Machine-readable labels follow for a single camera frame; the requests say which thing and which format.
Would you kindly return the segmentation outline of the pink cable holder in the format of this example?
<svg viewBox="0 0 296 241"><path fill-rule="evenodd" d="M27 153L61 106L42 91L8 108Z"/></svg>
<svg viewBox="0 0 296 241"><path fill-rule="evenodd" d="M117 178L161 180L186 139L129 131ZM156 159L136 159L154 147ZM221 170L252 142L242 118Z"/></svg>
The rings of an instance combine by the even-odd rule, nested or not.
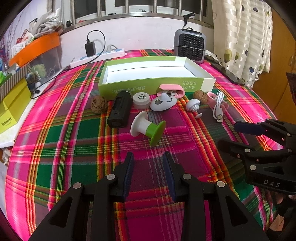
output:
<svg viewBox="0 0 296 241"><path fill-rule="evenodd" d="M224 93L222 91L218 91L217 94L213 92L207 93L207 104L210 108L214 108L215 106L220 106L222 108L223 113L227 111L229 105L224 100Z"/></svg>

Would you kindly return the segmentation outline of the small white mushroom knob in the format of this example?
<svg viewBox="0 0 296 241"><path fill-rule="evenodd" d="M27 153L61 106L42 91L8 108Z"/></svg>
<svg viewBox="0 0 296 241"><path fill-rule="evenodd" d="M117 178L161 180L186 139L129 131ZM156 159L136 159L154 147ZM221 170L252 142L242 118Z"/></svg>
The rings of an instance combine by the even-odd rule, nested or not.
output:
<svg viewBox="0 0 296 241"><path fill-rule="evenodd" d="M195 115L195 119L199 119L203 114L198 113L201 101L198 99L191 99L186 104L186 110L191 111Z"/></svg>

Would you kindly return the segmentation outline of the brown walnut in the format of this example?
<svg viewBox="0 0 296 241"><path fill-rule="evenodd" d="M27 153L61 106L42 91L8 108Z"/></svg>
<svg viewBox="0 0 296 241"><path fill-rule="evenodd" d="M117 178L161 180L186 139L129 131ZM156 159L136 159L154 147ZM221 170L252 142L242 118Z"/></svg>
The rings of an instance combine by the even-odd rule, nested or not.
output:
<svg viewBox="0 0 296 241"><path fill-rule="evenodd" d="M208 101L207 93L202 90L197 90L193 93L193 98L201 102L202 105L206 105Z"/></svg>
<svg viewBox="0 0 296 241"><path fill-rule="evenodd" d="M98 95L93 98L93 100L91 102L91 110L94 113L101 114L101 113L106 112L107 109L108 109L108 103L104 97Z"/></svg>

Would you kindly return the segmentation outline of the pink stapler case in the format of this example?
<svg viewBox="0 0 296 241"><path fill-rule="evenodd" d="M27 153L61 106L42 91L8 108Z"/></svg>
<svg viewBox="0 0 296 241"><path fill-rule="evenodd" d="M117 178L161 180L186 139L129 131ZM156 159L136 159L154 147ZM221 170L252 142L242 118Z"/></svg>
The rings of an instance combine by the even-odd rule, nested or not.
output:
<svg viewBox="0 0 296 241"><path fill-rule="evenodd" d="M157 96L166 93L168 96L173 96L179 99L185 95L184 89L178 84L161 84L159 89L160 91L157 93Z"/></svg>

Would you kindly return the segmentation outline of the grey white mouse-shaped gadget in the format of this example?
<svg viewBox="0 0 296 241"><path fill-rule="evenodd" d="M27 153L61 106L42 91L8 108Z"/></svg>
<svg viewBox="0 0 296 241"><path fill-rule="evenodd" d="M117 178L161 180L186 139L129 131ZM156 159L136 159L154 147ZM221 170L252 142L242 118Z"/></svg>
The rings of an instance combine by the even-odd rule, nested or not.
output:
<svg viewBox="0 0 296 241"><path fill-rule="evenodd" d="M176 103L177 99L174 96L169 96L163 92L151 101L150 108L153 111L164 111L173 107Z"/></svg>

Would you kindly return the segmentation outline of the black rectangular device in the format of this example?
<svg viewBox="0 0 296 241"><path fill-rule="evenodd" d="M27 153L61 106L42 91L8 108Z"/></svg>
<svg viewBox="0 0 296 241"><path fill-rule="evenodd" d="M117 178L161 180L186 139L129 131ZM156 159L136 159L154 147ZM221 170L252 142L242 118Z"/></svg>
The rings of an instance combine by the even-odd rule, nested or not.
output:
<svg viewBox="0 0 296 241"><path fill-rule="evenodd" d="M107 119L110 128L124 128L127 126L132 106L131 94L123 90L119 92L114 100L111 112Z"/></svg>

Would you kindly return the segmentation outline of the white green spool gadget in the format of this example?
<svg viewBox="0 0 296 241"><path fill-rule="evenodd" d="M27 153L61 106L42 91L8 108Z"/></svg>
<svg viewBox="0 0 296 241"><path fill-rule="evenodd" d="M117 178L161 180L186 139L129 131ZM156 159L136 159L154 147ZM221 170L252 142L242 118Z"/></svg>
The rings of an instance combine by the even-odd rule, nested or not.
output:
<svg viewBox="0 0 296 241"><path fill-rule="evenodd" d="M156 146L162 138L166 128L166 121L161 121L158 125L148 120L148 114L145 111L140 112L133 120L130 127L130 134L133 137L143 134L150 138L149 145Z"/></svg>

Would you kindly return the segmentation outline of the white round cap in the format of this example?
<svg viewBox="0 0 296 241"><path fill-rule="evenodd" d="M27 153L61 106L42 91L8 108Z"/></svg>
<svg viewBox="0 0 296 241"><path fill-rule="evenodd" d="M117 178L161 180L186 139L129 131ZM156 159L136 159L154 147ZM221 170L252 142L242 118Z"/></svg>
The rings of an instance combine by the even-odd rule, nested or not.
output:
<svg viewBox="0 0 296 241"><path fill-rule="evenodd" d="M150 95L145 92L138 92L133 95L133 106L138 110L148 109L151 103Z"/></svg>

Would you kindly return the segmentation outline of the plaid pink green cloth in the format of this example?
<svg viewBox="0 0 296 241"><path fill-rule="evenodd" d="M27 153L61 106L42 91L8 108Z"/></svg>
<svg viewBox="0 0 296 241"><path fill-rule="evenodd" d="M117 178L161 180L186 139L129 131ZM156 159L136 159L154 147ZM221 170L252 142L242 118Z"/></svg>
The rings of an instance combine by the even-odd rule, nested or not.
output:
<svg viewBox="0 0 296 241"><path fill-rule="evenodd" d="M226 182L263 230L268 230L276 217L271 193L247 184L241 161L227 161L216 144L229 138L260 150L276 150L279 145L269 138L236 133L233 128L236 121L256 123L274 115L251 89L232 84L208 63L202 67L216 79L213 91L223 91L229 105L223 122L217 123L206 105L201 107L202 117L195 119L186 110L192 96L187 93L168 111L148 112L150 121L166 122L155 147L144 135L132 137L129 128L111 129L107 113L91 111L102 62L60 75L34 101L9 160L6 215L19 237L28 240L72 184L97 182L129 151L135 158L130 193L125 203L114 206L118 240L180 239L184 205L169 196L162 163L165 151L201 181Z"/></svg>

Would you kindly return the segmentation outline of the white patterned curtain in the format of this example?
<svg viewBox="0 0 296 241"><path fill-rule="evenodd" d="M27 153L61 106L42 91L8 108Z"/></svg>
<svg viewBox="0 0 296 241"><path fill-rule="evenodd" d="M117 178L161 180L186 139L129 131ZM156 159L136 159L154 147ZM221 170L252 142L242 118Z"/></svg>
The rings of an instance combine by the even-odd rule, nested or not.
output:
<svg viewBox="0 0 296 241"><path fill-rule="evenodd" d="M214 53L220 64L252 88L270 71L273 15L265 1L212 1Z"/></svg>

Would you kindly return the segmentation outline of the grey mini heater fan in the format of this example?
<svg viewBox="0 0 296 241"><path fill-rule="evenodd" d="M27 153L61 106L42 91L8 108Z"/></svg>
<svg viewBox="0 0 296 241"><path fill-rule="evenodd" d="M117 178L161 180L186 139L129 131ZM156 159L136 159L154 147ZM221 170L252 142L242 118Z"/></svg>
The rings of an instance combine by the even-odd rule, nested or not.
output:
<svg viewBox="0 0 296 241"><path fill-rule="evenodd" d="M174 55L186 57L197 64L204 62L206 36L192 28L179 29L174 36Z"/></svg>

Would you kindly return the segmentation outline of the green white cardboard box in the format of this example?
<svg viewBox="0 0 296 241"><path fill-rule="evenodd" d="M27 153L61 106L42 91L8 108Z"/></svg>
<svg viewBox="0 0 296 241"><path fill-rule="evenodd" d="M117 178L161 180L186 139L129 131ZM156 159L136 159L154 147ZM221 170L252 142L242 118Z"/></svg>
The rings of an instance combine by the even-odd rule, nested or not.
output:
<svg viewBox="0 0 296 241"><path fill-rule="evenodd" d="M215 82L215 77L186 57L133 57L107 61L100 75L98 91L110 101L123 90L153 95L160 91L162 84L177 84L186 92L210 92Z"/></svg>

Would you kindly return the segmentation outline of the striped box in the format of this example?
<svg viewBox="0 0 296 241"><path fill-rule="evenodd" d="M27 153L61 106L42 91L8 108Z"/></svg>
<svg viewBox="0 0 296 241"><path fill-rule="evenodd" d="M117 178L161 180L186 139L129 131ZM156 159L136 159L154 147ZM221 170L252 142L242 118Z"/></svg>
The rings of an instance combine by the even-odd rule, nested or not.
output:
<svg viewBox="0 0 296 241"><path fill-rule="evenodd" d="M6 80L1 84L1 98L2 101L12 88L19 83L25 76L29 73L30 67L29 64L20 68L14 75L9 75Z"/></svg>

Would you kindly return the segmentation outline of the white power strip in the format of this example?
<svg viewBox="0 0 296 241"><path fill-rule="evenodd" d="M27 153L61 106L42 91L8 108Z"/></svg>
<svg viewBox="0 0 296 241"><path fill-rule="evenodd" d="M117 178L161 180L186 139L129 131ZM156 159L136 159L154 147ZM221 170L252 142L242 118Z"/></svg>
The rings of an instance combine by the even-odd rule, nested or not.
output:
<svg viewBox="0 0 296 241"><path fill-rule="evenodd" d="M90 57L85 56L85 57L81 57L80 59L74 59L70 63L70 68L75 68L77 66L84 65L87 63L108 60L108 59L113 59L118 57L124 57L125 55L126 55L125 49L115 49L109 52L104 52L102 54L96 54Z"/></svg>

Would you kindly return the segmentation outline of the orange lid storage bin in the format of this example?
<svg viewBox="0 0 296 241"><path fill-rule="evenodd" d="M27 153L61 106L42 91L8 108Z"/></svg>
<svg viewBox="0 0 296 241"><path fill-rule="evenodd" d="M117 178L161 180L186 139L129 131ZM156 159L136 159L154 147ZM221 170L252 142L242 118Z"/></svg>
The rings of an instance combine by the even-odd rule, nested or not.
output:
<svg viewBox="0 0 296 241"><path fill-rule="evenodd" d="M60 38L58 33L51 33L39 37L23 48L10 61L9 66L18 65L21 70L25 70L25 74L31 71L30 63L42 54L60 46Z"/></svg>

